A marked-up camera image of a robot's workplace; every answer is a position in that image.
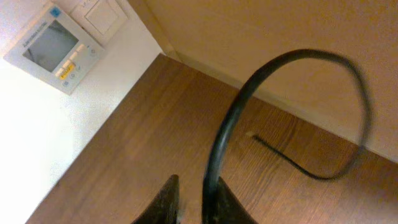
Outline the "black USB cable thin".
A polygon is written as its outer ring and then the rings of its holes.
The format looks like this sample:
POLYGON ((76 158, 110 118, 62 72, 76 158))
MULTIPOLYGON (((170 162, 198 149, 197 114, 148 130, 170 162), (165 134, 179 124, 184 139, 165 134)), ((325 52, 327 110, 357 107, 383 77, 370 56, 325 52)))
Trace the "black USB cable thin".
POLYGON ((352 74, 356 81, 359 95, 363 104, 363 124, 361 136, 359 137, 358 149, 352 156, 352 159, 346 163, 346 165, 339 170, 337 173, 329 176, 322 177, 304 169, 298 163, 294 162, 291 158, 287 157, 276 148, 272 147, 265 140, 259 136, 254 135, 253 138, 259 141, 263 146, 268 147, 272 152, 280 156, 282 159, 287 161, 290 165, 294 166, 302 174, 309 178, 320 180, 320 181, 334 181, 342 178, 350 169, 356 166, 357 160, 366 148, 366 143, 369 139, 372 126, 372 106, 369 98, 369 91, 366 82, 363 79, 363 72, 360 68, 350 59, 335 54, 333 52, 327 52, 324 50, 317 49, 298 49, 287 53, 284 53, 271 61, 267 62, 261 68, 254 72, 249 80, 243 85, 239 93, 236 95, 233 103, 229 107, 226 116, 221 123, 221 126, 215 137, 215 141, 211 148, 208 164, 206 167, 205 176, 203 179, 203 190, 202 190, 202 206, 201 206, 201 219, 203 223, 214 223, 214 214, 216 208, 216 194, 218 188, 218 181, 222 168, 222 161, 228 146, 228 142, 233 133, 233 130, 239 120, 241 113, 243 112, 248 99, 252 97, 252 94, 257 88, 273 74, 276 70, 283 67, 284 65, 301 59, 318 59, 327 62, 336 63, 342 67, 345 67, 347 71, 352 74))

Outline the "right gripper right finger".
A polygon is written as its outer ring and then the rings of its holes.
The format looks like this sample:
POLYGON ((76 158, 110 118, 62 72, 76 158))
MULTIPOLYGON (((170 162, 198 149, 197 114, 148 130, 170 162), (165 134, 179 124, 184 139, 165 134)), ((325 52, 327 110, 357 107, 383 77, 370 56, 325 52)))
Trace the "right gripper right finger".
POLYGON ((218 181, 214 223, 257 224, 222 178, 218 181))

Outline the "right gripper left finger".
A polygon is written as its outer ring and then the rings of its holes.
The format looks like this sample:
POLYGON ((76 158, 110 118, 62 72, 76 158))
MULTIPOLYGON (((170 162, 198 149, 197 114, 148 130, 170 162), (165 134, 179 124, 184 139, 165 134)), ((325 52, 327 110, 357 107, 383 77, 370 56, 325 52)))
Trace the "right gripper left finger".
POLYGON ((174 174, 132 224, 177 224, 179 196, 179 176, 174 174))

